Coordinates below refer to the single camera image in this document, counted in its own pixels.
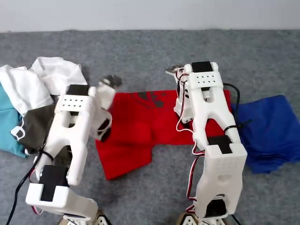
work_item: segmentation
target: white wall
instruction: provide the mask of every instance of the white wall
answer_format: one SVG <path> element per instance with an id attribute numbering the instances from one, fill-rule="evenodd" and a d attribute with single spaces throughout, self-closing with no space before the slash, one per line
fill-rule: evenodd
<path id="1" fill-rule="evenodd" d="M 0 32 L 300 29 L 300 0 L 0 0 Z"/>

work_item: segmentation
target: teal cloth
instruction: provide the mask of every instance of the teal cloth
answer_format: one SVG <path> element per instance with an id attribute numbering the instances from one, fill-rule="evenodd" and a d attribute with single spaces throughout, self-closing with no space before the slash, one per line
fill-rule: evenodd
<path id="1" fill-rule="evenodd" d="M 0 83 L 0 150 L 26 157 L 24 147 L 10 134 L 11 129 L 19 124 L 20 118 Z"/>

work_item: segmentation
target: gray carpet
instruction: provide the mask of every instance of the gray carpet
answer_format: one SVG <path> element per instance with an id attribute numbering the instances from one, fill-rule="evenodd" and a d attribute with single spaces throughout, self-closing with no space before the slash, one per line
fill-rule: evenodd
<path id="1" fill-rule="evenodd" d="M 30 66 L 38 56 L 61 56 L 81 64 L 92 85 L 107 74 L 123 78 L 120 91 L 175 89 L 165 67 L 213 60 L 224 82 L 239 87 L 242 101 L 285 95 L 300 116 L 300 31 L 64 31 L 0 34 L 0 65 Z M 75 190 L 93 198 L 114 225 L 173 225 L 190 204 L 185 199 L 191 146 L 160 145 L 150 165 L 106 181 L 93 140 L 83 180 Z M 0 224 L 11 210 L 14 190 L 32 158 L 0 152 Z M 195 180 L 202 172 L 197 165 Z M 246 167 L 236 211 L 243 224 L 298 224 L 300 163 L 271 174 Z M 28 184 L 19 194 L 12 223 L 54 225 L 60 217 L 36 216 L 25 204 Z"/>

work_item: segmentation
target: blue cloth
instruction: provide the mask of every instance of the blue cloth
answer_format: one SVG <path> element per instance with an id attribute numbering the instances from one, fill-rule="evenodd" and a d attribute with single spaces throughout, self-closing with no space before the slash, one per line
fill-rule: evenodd
<path id="1" fill-rule="evenodd" d="M 239 129 L 252 172 L 270 173 L 285 162 L 300 161 L 300 123 L 284 96 L 240 104 L 238 119 L 252 119 Z"/>
<path id="2" fill-rule="evenodd" d="M 24 147 L 10 134 L 11 129 L 19 124 L 19 119 L 20 114 L 14 109 L 0 83 L 0 150 L 26 157 Z"/>

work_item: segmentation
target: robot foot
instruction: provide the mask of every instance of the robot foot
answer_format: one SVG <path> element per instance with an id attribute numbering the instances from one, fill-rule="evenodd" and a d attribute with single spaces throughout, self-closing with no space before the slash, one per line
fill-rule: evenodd
<path id="1" fill-rule="evenodd" d="M 73 219 L 62 219 L 58 225 L 112 225 L 106 215 L 101 210 L 98 210 L 97 219 L 92 222 L 73 220 Z"/>
<path id="2" fill-rule="evenodd" d="M 204 221 L 198 221 L 195 214 L 183 213 L 176 225 L 228 225 L 222 219 L 205 219 Z"/>

